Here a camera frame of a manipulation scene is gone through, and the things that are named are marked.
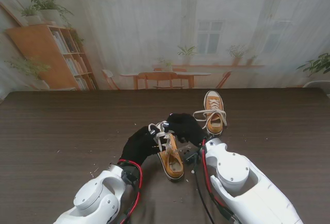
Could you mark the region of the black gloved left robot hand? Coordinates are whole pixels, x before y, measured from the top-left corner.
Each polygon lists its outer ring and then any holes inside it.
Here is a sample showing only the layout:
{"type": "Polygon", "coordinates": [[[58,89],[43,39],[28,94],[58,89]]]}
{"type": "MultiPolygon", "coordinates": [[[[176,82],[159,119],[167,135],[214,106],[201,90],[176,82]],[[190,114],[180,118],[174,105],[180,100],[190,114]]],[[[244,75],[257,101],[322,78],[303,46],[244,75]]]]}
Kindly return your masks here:
{"type": "Polygon", "coordinates": [[[118,164],[131,161],[141,166],[147,157],[159,153],[159,145],[154,140],[159,132],[153,124],[140,128],[126,142],[118,164]]]}

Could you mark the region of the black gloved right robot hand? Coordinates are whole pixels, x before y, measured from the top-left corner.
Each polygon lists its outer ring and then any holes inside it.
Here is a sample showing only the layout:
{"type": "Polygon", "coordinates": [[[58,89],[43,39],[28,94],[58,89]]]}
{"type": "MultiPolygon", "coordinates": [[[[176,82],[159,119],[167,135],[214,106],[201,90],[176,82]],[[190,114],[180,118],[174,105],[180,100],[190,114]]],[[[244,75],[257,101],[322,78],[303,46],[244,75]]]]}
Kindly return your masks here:
{"type": "Polygon", "coordinates": [[[168,125],[165,126],[164,130],[166,132],[173,131],[181,143],[190,142],[199,148],[202,146],[206,133],[192,115],[172,113],[166,121],[168,125]]]}

